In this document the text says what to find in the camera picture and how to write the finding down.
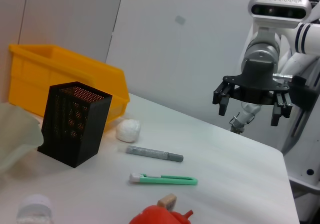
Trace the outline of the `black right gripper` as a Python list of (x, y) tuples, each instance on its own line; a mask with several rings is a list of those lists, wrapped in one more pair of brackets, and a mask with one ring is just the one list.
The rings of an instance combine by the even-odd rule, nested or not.
[(293, 107), (289, 86), (273, 79), (274, 66), (274, 62), (246, 60), (240, 75), (223, 77), (213, 92), (212, 103), (219, 104), (218, 114), (225, 115), (229, 99), (233, 98), (259, 105), (273, 104), (271, 126), (278, 126), (282, 116), (289, 118)]

